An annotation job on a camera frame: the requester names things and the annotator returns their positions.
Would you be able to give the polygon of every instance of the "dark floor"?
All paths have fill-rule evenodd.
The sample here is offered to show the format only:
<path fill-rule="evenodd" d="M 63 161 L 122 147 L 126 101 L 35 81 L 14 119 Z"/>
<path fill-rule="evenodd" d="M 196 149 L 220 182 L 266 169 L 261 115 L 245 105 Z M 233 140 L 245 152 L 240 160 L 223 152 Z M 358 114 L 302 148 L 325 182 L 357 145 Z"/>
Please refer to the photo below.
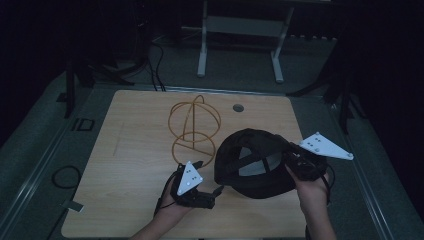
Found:
<path fill-rule="evenodd" d="M 269 46 L 259 50 L 230 47 L 220 36 L 216 37 L 210 45 L 204 78 L 196 76 L 196 32 L 188 34 L 180 46 L 170 46 L 166 37 L 155 39 L 163 47 L 159 75 L 168 91 L 284 96 L 312 83 L 334 46 L 334 42 L 326 40 L 287 39 L 280 57 L 285 82 L 277 84 Z M 159 62 L 160 53 L 160 48 L 152 46 L 153 67 Z M 83 172 L 116 90 L 154 90 L 148 68 L 125 79 L 135 82 L 135 86 L 121 86 L 101 75 L 96 75 L 97 83 L 92 89 L 77 86 L 77 104 L 69 119 L 63 118 L 64 103 L 56 102 L 65 90 L 64 75 L 48 86 L 0 150 L 0 239 L 64 239 L 60 234 L 64 220 L 60 204 L 71 198 L 74 190 L 55 187 L 52 175 L 68 165 Z M 423 239 L 423 223 L 371 124 L 352 110 L 349 134 L 343 134 L 337 123 L 340 104 L 324 103 L 325 90 L 326 86 L 291 100 L 304 137 L 319 131 L 355 155 L 353 161 L 330 159 L 337 182 L 329 210 L 339 239 Z M 73 131 L 77 118 L 95 120 L 93 130 Z M 65 174 L 66 179 L 60 181 L 74 183 L 73 174 Z"/>

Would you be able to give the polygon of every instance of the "copper wire frame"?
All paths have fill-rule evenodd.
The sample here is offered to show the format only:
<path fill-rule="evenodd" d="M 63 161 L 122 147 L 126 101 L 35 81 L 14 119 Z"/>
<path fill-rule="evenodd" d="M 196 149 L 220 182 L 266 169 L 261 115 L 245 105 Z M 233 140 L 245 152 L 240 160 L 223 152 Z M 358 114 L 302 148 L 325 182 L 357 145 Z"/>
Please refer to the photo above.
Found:
<path fill-rule="evenodd" d="M 179 108 L 181 108 L 181 107 L 183 107 L 187 104 L 190 104 L 190 108 L 187 111 L 186 118 L 185 118 L 185 121 L 184 121 L 183 133 L 178 135 L 177 133 L 174 132 L 174 130 L 171 127 L 171 118 L 172 118 L 172 115 Z M 200 108 L 204 109 L 215 119 L 215 122 L 217 124 L 217 128 L 216 128 L 215 132 L 213 132 L 210 136 L 208 136 L 205 133 L 196 131 L 196 107 L 200 107 Z M 192 115 L 192 131 L 187 131 L 188 119 L 190 117 L 190 114 Z M 178 161 L 177 157 L 175 156 L 175 145 L 186 147 L 186 148 L 192 149 L 194 151 L 200 152 L 202 154 L 211 156 L 211 158 L 205 164 L 203 164 L 203 167 L 207 166 L 210 162 L 212 162 L 213 158 L 215 157 L 215 152 L 216 152 L 216 146 L 215 146 L 215 143 L 212 140 L 212 137 L 215 136 L 218 133 L 219 129 L 221 128 L 221 115 L 219 114 L 219 112 L 213 106 L 205 103 L 205 99 L 202 95 L 198 95 L 191 102 L 180 102 L 180 103 L 175 104 L 171 108 L 171 111 L 170 111 L 170 114 L 169 114 L 169 117 L 168 117 L 168 128 L 171 131 L 171 133 L 176 137 L 174 143 L 172 144 L 172 157 L 174 158 L 175 162 L 180 163 L 180 161 Z M 192 135 L 192 140 L 189 140 L 189 139 L 186 138 L 186 136 L 188 136 L 188 135 Z M 200 138 L 200 139 L 196 139 L 196 135 L 201 135 L 203 137 Z M 213 147 L 212 153 L 205 152 L 205 151 L 202 151 L 202 150 L 199 150 L 199 149 L 196 148 L 196 143 L 204 142 L 204 141 L 209 141 L 212 144 L 212 147 Z"/>

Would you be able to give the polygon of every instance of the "white metal stand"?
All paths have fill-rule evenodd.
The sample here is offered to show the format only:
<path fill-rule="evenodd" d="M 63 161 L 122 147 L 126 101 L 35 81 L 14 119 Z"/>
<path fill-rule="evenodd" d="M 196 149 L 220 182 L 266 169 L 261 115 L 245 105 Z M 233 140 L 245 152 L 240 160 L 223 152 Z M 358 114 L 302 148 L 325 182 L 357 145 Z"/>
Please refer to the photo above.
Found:
<path fill-rule="evenodd" d="M 274 51 L 271 52 L 272 65 L 274 67 L 275 81 L 282 83 L 283 74 L 279 56 L 286 38 L 287 29 L 293 15 L 294 8 L 289 8 L 288 14 L 284 21 L 271 21 L 259 19 L 243 19 L 221 16 L 208 16 L 208 1 L 203 1 L 203 21 L 202 21 L 202 47 L 200 49 L 199 66 L 197 76 L 204 77 L 206 72 L 207 58 L 207 32 L 221 32 L 231 34 L 245 34 L 267 37 L 278 37 L 278 44 Z"/>

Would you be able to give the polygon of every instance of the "white triangular plate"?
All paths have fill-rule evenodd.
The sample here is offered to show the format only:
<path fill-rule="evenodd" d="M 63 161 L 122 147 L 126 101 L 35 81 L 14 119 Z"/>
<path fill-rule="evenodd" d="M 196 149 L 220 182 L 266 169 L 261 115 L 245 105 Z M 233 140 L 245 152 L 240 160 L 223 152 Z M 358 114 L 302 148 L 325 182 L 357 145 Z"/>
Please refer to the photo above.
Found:
<path fill-rule="evenodd" d="M 180 186 L 178 187 L 177 195 L 181 196 L 190 189 L 196 187 L 203 181 L 203 178 L 194 168 L 190 161 L 187 162 L 183 176 L 181 178 Z"/>
<path fill-rule="evenodd" d="M 299 146 L 321 156 L 346 160 L 353 159 L 352 153 L 346 152 L 344 149 L 322 136 L 319 132 L 301 141 Z"/>

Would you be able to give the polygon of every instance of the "dark background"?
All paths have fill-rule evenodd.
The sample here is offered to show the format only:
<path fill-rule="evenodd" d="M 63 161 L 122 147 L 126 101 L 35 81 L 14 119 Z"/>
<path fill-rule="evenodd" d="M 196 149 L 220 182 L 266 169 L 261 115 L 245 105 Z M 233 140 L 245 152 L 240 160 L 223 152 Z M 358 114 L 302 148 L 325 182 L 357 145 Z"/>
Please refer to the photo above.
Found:
<path fill-rule="evenodd" d="M 234 6 L 229 4 L 225 11 L 235 11 Z M 143 61 L 152 29 L 160 27 L 178 43 L 181 25 L 201 25 L 201 8 L 198 0 L 155 4 L 1 0 L 0 145 L 45 87 L 65 70 L 69 59 L 90 58 L 109 66 L 115 66 L 117 58 Z M 424 4 L 418 0 L 339 0 L 332 4 L 298 3 L 289 29 L 289 34 L 306 39 L 338 39 L 338 52 L 328 61 L 330 69 L 352 70 L 352 93 L 360 99 L 422 218 L 423 23 Z M 132 51 L 135 45 L 139 46 L 136 55 Z"/>

